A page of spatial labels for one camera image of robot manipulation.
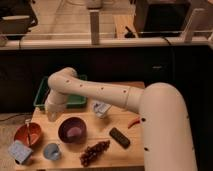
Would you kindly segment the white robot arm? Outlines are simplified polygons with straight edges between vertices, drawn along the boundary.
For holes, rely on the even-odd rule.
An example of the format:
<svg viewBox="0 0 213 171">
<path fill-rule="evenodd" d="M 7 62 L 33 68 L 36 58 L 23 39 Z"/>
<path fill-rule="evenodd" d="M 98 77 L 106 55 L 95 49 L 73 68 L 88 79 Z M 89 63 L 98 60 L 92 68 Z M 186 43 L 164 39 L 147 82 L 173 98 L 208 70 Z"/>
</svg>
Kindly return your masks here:
<svg viewBox="0 0 213 171">
<path fill-rule="evenodd" d="M 137 113 L 143 129 L 145 171 L 198 171 L 187 107 L 168 83 L 133 86 L 84 81 L 75 69 L 61 69 L 48 78 L 45 101 L 53 122 L 65 110 L 68 96 L 81 95 Z"/>
</svg>

